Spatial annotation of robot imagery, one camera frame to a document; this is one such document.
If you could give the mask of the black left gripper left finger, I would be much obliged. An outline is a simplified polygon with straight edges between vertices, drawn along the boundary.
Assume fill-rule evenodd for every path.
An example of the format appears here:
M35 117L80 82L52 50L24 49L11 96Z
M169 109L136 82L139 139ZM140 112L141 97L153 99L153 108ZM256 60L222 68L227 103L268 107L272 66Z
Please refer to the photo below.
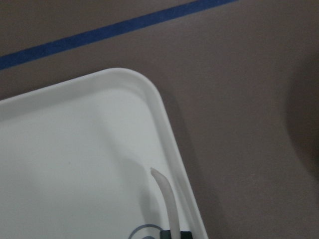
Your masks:
M171 239L171 232L170 230L162 230L159 233L160 239Z

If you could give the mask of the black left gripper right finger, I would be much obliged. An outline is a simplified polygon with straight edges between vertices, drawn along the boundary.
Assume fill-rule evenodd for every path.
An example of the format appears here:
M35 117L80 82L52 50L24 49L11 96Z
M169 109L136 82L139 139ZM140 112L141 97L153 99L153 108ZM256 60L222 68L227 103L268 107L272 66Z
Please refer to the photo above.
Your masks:
M181 231L180 232L180 238L181 239L193 239L192 232L190 232L190 231Z

